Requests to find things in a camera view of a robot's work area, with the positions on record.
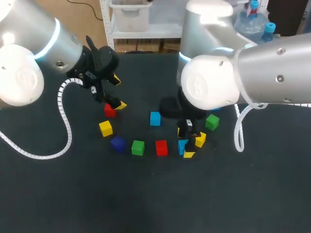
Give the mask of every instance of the cable wrap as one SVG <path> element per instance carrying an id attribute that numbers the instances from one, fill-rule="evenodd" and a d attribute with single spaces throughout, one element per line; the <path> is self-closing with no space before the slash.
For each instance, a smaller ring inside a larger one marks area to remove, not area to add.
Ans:
<path id="1" fill-rule="evenodd" d="M 68 149 L 70 148 L 71 146 L 71 143 L 72 143 L 72 133 L 71 133 L 71 127 L 70 127 L 70 124 L 69 124 L 69 121 L 67 119 L 67 116 L 65 114 L 65 111 L 64 111 L 64 107 L 63 107 L 63 92 L 66 88 L 66 86 L 70 83 L 76 83 L 76 84 L 79 84 L 79 85 L 83 85 L 83 82 L 82 80 L 80 79 L 77 79 L 77 78 L 71 78 L 71 79 L 67 79 L 65 80 L 59 90 L 58 90 L 58 94 L 57 94 L 57 103 L 58 103 L 58 110 L 59 110 L 59 113 L 64 121 L 64 124 L 66 126 L 66 130 L 67 130 L 67 135 L 68 135 L 68 140 L 67 140 L 67 144 L 66 146 L 58 153 L 56 154 L 52 154 L 52 155 L 48 155 L 48 156 L 40 156 L 40 155 L 34 155 L 34 154 L 31 154 L 31 153 L 28 153 L 26 151 L 24 151 L 22 148 L 20 148 L 19 146 L 17 146 L 14 142 L 12 142 L 7 136 L 5 136 L 4 133 L 2 133 L 0 131 L 0 137 L 7 143 L 9 144 L 13 149 L 15 149 L 18 153 L 21 153 L 22 155 L 26 156 L 26 157 L 29 157 L 29 158 L 32 158 L 32 159 L 38 159 L 38 160 L 48 160 L 48 159 L 54 159 L 54 158 L 57 158 L 63 154 L 65 154 Z"/>

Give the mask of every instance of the black cable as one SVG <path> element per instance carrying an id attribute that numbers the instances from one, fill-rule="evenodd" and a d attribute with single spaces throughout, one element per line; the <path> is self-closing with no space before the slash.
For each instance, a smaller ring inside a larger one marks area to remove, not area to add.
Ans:
<path id="1" fill-rule="evenodd" d="M 73 3 L 73 4 L 82 4 L 82 5 L 87 5 L 87 6 L 89 6 L 90 8 L 92 8 L 92 10 L 93 10 L 93 12 L 94 12 L 94 16 L 95 16 L 98 20 L 103 21 L 102 18 L 98 18 L 98 17 L 96 16 L 96 12 L 95 12 L 94 7 L 93 7 L 92 5 L 90 5 L 90 4 L 88 4 L 88 3 L 85 3 L 85 2 L 74 2 L 74 1 L 70 1 L 70 0 L 67 0 L 67 2 L 70 2 L 70 3 Z"/>

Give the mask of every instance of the toy block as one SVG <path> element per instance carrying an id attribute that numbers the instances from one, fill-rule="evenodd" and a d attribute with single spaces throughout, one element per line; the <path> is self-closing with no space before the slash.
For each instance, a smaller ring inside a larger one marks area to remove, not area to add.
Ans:
<path id="1" fill-rule="evenodd" d="M 205 123 L 205 127 L 214 131 L 218 125 L 219 125 L 219 118 L 211 114 L 207 119 Z"/>
<path id="2" fill-rule="evenodd" d="M 116 86 L 117 86 L 117 85 L 119 85 L 119 84 L 121 84 L 121 80 L 117 77 L 117 75 L 116 75 L 116 74 L 114 74 L 114 75 L 113 75 L 113 77 L 114 77 L 117 81 L 119 81 L 119 83 L 118 83 L 118 84 L 116 84 Z"/>
<path id="3" fill-rule="evenodd" d="M 145 143 L 142 141 L 134 141 L 132 145 L 132 154 L 143 156 L 145 151 Z"/>
<path id="4" fill-rule="evenodd" d="M 117 114 L 116 110 L 112 109 L 108 103 L 105 104 L 104 112 L 105 112 L 105 117 L 108 117 L 108 118 L 115 118 Z"/>
<path id="5" fill-rule="evenodd" d="M 122 153 L 125 151 L 126 148 L 126 142 L 123 138 L 116 136 L 111 140 L 111 146 L 112 148 L 118 152 L 118 153 Z"/>
<path id="6" fill-rule="evenodd" d="M 160 126 L 161 125 L 161 115 L 158 112 L 151 112 L 150 114 L 150 125 Z"/>
<path id="7" fill-rule="evenodd" d="M 178 141 L 178 151 L 179 155 L 184 156 L 185 153 L 185 145 L 188 143 L 188 140 L 179 140 Z"/>
<path id="8" fill-rule="evenodd" d="M 195 138 L 195 145 L 201 148 L 204 145 L 205 140 L 206 140 L 206 133 L 201 132 L 201 136 Z"/>
<path id="9" fill-rule="evenodd" d="M 194 154 L 195 154 L 195 152 L 185 152 L 184 158 L 191 159 Z"/>
<path id="10" fill-rule="evenodd" d="M 157 156 L 167 156 L 168 155 L 168 148 L 166 140 L 156 141 L 156 154 Z"/>
<path id="11" fill-rule="evenodd" d="M 115 110 L 121 110 L 121 109 L 125 108 L 126 106 L 127 106 L 127 104 L 124 103 L 123 101 L 121 101 L 121 105 L 119 107 L 115 108 Z"/>
<path id="12" fill-rule="evenodd" d="M 107 137 L 107 136 L 113 134 L 112 127 L 111 127 L 110 122 L 108 120 L 100 123 L 99 127 L 101 128 L 101 132 L 102 132 L 104 137 Z"/>

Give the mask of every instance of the yellow block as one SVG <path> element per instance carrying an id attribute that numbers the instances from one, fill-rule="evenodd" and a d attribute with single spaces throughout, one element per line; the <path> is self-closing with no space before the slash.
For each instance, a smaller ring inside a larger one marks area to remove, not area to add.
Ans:
<path id="1" fill-rule="evenodd" d="M 184 158 L 191 159 L 195 152 L 185 152 L 184 153 Z"/>
<path id="2" fill-rule="evenodd" d="M 125 108 L 126 106 L 127 106 L 127 104 L 124 103 L 123 101 L 121 101 L 121 105 L 119 107 L 115 108 L 115 110 L 121 110 L 121 109 Z"/>
<path id="3" fill-rule="evenodd" d="M 107 136 L 113 134 L 112 127 L 111 127 L 109 121 L 105 121 L 105 122 L 100 123 L 99 127 L 101 128 L 101 132 L 102 132 L 104 137 L 107 137 Z"/>
<path id="4" fill-rule="evenodd" d="M 118 83 L 117 85 L 121 84 L 121 80 L 117 77 L 116 74 L 114 75 L 114 78 L 117 79 L 117 80 L 119 81 L 119 83 Z"/>
<path id="5" fill-rule="evenodd" d="M 197 137 L 195 139 L 195 145 L 201 148 L 204 145 L 205 140 L 206 140 L 206 133 L 201 132 L 201 137 Z"/>

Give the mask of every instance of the plastic bottle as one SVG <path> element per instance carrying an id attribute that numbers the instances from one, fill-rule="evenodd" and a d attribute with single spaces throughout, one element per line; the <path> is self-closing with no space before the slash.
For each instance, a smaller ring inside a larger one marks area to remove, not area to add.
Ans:
<path id="1" fill-rule="evenodd" d="M 276 25 L 274 23 L 267 23 L 264 29 L 264 33 L 261 37 L 264 43 L 272 41 L 274 37 L 274 32 L 276 30 Z"/>
<path id="2" fill-rule="evenodd" d="M 258 33 L 262 35 L 266 23 L 269 23 L 269 19 L 265 15 L 257 13 L 259 7 L 258 1 L 251 1 L 250 6 L 251 12 L 249 16 L 246 15 L 245 11 L 241 12 L 234 25 L 237 32 L 249 39 Z"/>
<path id="3" fill-rule="evenodd" d="M 254 41 L 256 44 L 261 45 L 266 42 L 279 39 L 278 34 L 274 34 L 276 30 L 276 25 L 274 23 L 267 23 L 265 26 L 265 30 L 263 34 L 257 34 L 250 39 Z"/>

